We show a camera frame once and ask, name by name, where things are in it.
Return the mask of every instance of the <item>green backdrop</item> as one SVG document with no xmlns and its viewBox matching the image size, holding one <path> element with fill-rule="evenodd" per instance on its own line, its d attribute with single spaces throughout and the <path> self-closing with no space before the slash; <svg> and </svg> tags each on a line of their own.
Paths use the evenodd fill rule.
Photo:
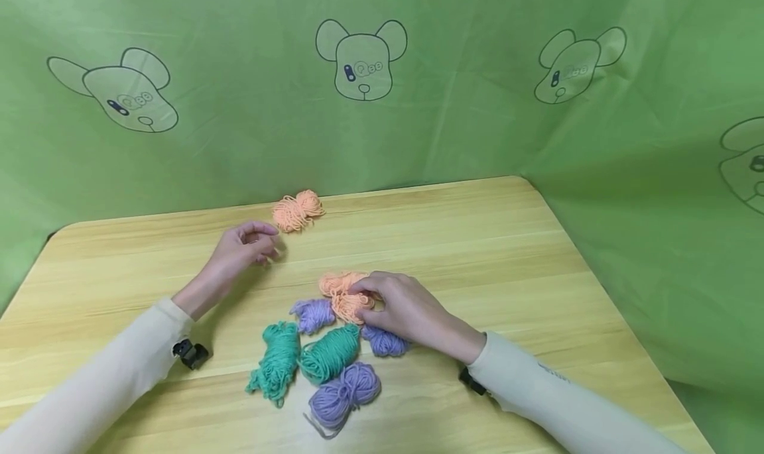
<svg viewBox="0 0 764 454">
<path fill-rule="evenodd" d="M 0 15 L 0 308 L 76 221 L 522 174 L 718 453 L 764 443 L 762 0 Z"/>
</svg>

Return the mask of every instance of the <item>yarn bundle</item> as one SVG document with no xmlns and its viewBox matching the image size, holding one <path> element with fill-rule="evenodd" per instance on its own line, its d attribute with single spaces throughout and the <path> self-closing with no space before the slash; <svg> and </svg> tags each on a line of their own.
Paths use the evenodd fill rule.
<svg viewBox="0 0 764 454">
<path fill-rule="evenodd" d="M 337 318 L 347 323 L 363 324 L 357 312 L 373 308 L 374 298 L 365 293 L 349 294 L 348 290 L 352 284 L 367 275 L 362 272 L 327 273 L 318 280 L 318 289 L 325 297 L 331 299 L 332 310 Z"/>
<path fill-rule="evenodd" d="M 363 325 L 361 336 L 369 342 L 376 357 L 402 357 L 411 348 L 406 339 L 370 325 Z"/>
<path fill-rule="evenodd" d="M 284 232 L 299 232 L 307 227 L 313 217 L 326 212 L 315 192 L 302 191 L 296 197 L 285 196 L 273 206 L 273 222 Z"/>
<path fill-rule="evenodd" d="M 345 427 L 351 411 L 371 403 L 380 390 L 380 378 L 374 368 L 355 362 L 343 369 L 337 379 L 318 388 L 308 402 L 312 417 L 303 416 L 322 438 L 333 439 Z"/>
<path fill-rule="evenodd" d="M 297 315 L 298 329 L 300 333 L 307 335 L 317 333 L 323 327 L 331 325 L 336 319 L 332 305 L 326 298 L 300 300 L 293 305 L 288 313 Z"/>
<path fill-rule="evenodd" d="M 270 399 L 277 408 L 281 408 L 300 356 L 297 324 L 280 321 L 268 325 L 263 332 L 263 340 L 267 345 L 265 355 L 260 360 L 260 368 L 250 374 L 245 390 L 247 393 L 261 390 L 263 398 Z"/>
<path fill-rule="evenodd" d="M 298 360 L 302 375 L 315 385 L 336 378 L 358 354 L 358 332 L 357 325 L 347 324 L 305 345 Z"/>
</svg>

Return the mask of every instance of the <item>purple yarn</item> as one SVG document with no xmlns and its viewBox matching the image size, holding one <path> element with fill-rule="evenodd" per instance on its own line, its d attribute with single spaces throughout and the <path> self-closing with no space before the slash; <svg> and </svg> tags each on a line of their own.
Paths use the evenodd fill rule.
<svg viewBox="0 0 764 454">
<path fill-rule="evenodd" d="M 363 325 L 363 339 L 369 340 L 374 357 L 402 357 L 411 348 L 411 343 L 381 328 Z"/>
<path fill-rule="evenodd" d="M 322 384 L 308 402 L 313 419 L 332 433 L 325 434 L 315 421 L 303 416 L 321 437 L 332 439 L 345 427 L 350 411 L 360 408 L 362 404 L 371 403 L 381 388 L 380 378 L 374 368 L 357 361 L 343 369 L 337 378 Z"/>
<path fill-rule="evenodd" d="M 295 303 L 290 314 L 296 314 L 300 318 L 298 322 L 298 331 L 312 335 L 318 332 L 326 325 L 335 322 L 332 305 L 328 298 L 318 298 L 317 300 L 301 300 Z"/>
</svg>

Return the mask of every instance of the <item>wood grain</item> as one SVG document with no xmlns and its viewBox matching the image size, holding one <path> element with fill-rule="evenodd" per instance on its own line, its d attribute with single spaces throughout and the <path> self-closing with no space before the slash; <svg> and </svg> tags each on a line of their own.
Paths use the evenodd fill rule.
<svg viewBox="0 0 764 454">
<path fill-rule="evenodd" d="M 468 392 L 452 360 L 416 348 L 362 356 L 383 391 L 326 442 L 302 419 L 301 375 L 278 410 L 243 388 L 265 350 L 263 328 L 317 298 L 325 272 L 406 272 L 479 329 L 643 418 L 693 453 L 712 453 L 668 384 L 530 184 L 497 178 L 323 198 L 327 215 L 267 271 L 243 275 L 197 324 L 214 357 L 175 367 L 92 452 L 562 453 L 547 434 Z M 270 204 L 77 223 L 45 247 L 0 320 L 0 428 L 193 277 L 222 230 L 269 219 Z"/>
</svg>

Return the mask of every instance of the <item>peach yarn bundle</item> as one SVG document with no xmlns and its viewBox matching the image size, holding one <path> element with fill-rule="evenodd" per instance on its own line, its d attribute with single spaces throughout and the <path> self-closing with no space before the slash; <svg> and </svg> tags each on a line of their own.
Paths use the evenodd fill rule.
<svg viewBox="0 0 764 454">
<path fill-rule="evenodd" d="M 348 294 L 348 290 L 353 283 L 367 275 L 362 272 L 343 272 L 339 275 L 327 273 L 318 280 L 318 289 L 325 297 L 331 299 L 332 310 L 337 318 L 348 323 L 363 324 L 356 312 L 361 308 L 370 310 L 374 306 L 374 299 L 363 293 Z"/>
<path fill-rule="evenodd" d="M 312 222 L 313 217 L 326 212 L 315 192 L 302 191 L 296 197 L 285 196 L 273 206 L 273 222 L 284 232 L 300 231 Z"/>
</svg>

